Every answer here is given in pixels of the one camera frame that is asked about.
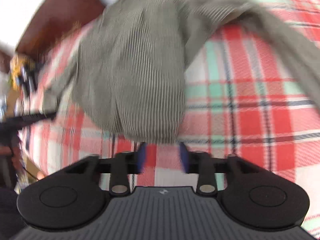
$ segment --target black cable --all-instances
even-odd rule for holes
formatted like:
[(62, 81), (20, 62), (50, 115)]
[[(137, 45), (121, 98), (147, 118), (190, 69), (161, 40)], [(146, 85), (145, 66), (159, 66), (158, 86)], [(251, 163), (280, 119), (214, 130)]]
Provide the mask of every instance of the black cable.
[(34, 178), (35, 180), (39, 180), (38, 178), (36, 178), (34, 175), (32, 175), (24, 166), (22, 166), (22, 168), (32, 177)]
[(29, 95), (29, 114), (31, 113), (31, 95)]
[(21, 100), (21, 103), (22, 103), (22, 113), (24, 115), (24, 102), (23, 102), (23, 99)]
[[(9, 148), (11, 150), (11, 158), (14, 157), (14, 152), (13, 152), (13, 149), (12, 149), (12, 146), (9, 145)], [(23, 165), (22, 165), (22, 168), (26, 171), (26, 173), (28, 173), (32, 178), (34, 178), (35, 180), (38, 181), (38, 178), (35, 177), (33, 174), (30, 173), (30, 171), (28, 171)]]

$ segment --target gray ribbed cloth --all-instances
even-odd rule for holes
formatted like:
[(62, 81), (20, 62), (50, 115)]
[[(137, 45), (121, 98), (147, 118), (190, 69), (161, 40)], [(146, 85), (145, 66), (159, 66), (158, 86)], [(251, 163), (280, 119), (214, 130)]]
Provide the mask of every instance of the gray ribbed cloth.
[(44, 109), (71, 98), (103, 130), (173, 142), (184, 112), (184, 71), (221, 25), (238, 22), (269, 41), (320, 106), (320, 51), (251, 0), (119, 0), (81, 41), (45, 91)]

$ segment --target metal screw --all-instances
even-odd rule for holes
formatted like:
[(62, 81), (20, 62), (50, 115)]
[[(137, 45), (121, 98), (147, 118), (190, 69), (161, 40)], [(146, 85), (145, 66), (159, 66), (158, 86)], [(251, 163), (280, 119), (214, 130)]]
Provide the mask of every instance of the metal screw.
[(126, 192), (127, 189), (128, 189), (128, 188), (127, 188), (126, 186), (124, 186), (124, 185), (115, 185), (115, 186), (112, 187), (111, 190), (112, 190), (114, 193), (121, 194), (121, 193)]
[(212, 185), (205, 184), (199, 187), (199, 190), (203, 193), (212, 193), (216, 190), (216, 188)]

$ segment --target wooden furniture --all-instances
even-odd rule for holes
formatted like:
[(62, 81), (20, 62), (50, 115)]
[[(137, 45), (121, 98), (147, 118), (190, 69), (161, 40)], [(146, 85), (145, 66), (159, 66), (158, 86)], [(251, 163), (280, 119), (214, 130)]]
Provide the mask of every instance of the wooden furniture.
[(34, 60), (69, 33), (97, 18), (105, 6), (99, 0), (45, 0), (17, 45), (18, 53)]
[(0, 50), (0, 71), (8, 73), (10, 69), (10, 56)]
[(4, 113), (5, 118), (14, 117), (14, 108), (17, 102), (17, 99), (20, 97), (20, 92), (10, 89), (7, 94), (7, 111)]

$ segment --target plaid fabric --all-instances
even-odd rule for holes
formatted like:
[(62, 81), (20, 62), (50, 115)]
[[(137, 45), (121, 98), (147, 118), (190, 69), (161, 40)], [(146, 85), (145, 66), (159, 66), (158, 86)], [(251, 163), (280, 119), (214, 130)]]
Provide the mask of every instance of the plaid fabric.
[[(319, 44), (320, 0), (256, 1)], [(40, 108), (44, 88), (62, 73), (89, 27), (52, 50), (30, 101), (32, 111)], [(214, 157), (237, 154), (302, 186), (310, 197), (303, 227), (319, 238), (320, 117), (276, 52), (254, 34), (225, 26), (201, 49), (185, 78), (187, 110), (180, 140)], [(69, 103), (69, 94), (64, 97)], [(24, 131), (21, 137), (30, 158), (47, 174), (87, 155), (110, 158), (138, 146), (98, 129), (75, 105), (54, 123), (33, 125), (30, 136)], [(148, 145), (144, 173), (130, 181), (132, 187), (195, 186), (197, 176), (183, 174), (177, 145)], [(107, 184), (105, 176), (101, 187)], [(222, 175), (218, 185), (224, 186)]]

